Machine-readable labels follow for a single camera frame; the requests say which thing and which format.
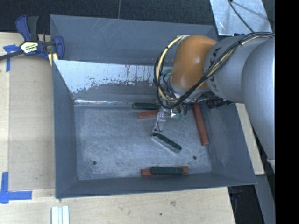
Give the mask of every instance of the table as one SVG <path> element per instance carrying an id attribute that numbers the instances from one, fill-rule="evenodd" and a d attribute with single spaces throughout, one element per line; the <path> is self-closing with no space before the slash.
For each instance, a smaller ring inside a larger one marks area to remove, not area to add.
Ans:
<path id="1" fill-rule="evenodd" d="M 20 34 L 0 33 L 0 55 L 5 54 L 4 45 L 21 42 Z M 11 77 L 14 67 L 26 69 Z M 63 205 L 70 207 L 71 224 L 235 223 L 227 188 L 57 200 L 48 70 L 50 64 L 37 57 L 12 58 L 10 72 L 6 72 L 6 61 L 0 62 L 0 175 L 9 171 L 9 181 L 16 182 L 9 183 L 9 190 L 20 190 L 24 184 L 34 189 L 32 200 L 0 204 L 0 223 L 50 223 L 51 207 Z M 24 95 L 14 96 L 17 93 L 10 87 L 18 87 Z M 255 174 L 264 174 L 246 109 L 241 104 L 237 108 Z"/>

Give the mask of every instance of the yellow cable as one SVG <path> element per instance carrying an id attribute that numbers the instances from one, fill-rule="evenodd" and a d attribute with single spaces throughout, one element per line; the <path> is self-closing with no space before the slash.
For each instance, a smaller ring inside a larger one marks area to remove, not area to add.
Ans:
<path id="1" fill-rule="evenodd" d="M 162 52 L 161 56 L 160 56 L 160 59 L 158 61 L 158 65 L 157 65 L 157 70 L 156 70 L 156 78 L 157 78 L 157 81 L 159 80 L 160 78 L 160 69 L 161 69 L 161 65 L 162 65 L 162 61 L 167 53 L 167 51 L 176 43 L 178 42 L 179 40 L 181 40 L 183 38 L 183 36 L 179 36 L 177 37 L 176 39 L 174 39 L 165 49 L 164 51 Z M 175 101 L 178 101 L 179 99 L 169 99 L 165 96 L 165 94 L 163 93 L 163 91 L 161 90 L 160 87 L 158 87 L 158 91 L 159 91 L 159 94 L 161 95 L 161 97 L 169 102 L 175 102 Z"/>

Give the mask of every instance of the black cable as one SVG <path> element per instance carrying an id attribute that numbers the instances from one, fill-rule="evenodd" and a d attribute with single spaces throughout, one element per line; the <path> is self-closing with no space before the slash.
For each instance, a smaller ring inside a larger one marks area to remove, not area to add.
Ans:
<path id="1" fill-rule="evenodd" d="M 121 15 L 121 0 L 119 0 L 119 3 L 118 3 L 118 13 L 117 13 L 117 19 L 120 18 L 120 15 Z"/>
<path id="2" fill-rule="evenodd" d="M 240 16 L 240 14 L 236 11 L 236 9 L 234 8 L 234 6 L 232 5 L 232 3 L 230 2 L 230 0 L 227 0 L 229 5 L 231 6 L 231 8 L 233 9 L 233 11 L 236 13 L 236 15 L 240 18 L 240 20 L 244 23 L 244 25 L 252 32 L 254 33 L 254 31 L 252 30 L 252 28 L 247 24 L 246 21 L 244 21 L 244 19 Z"/>

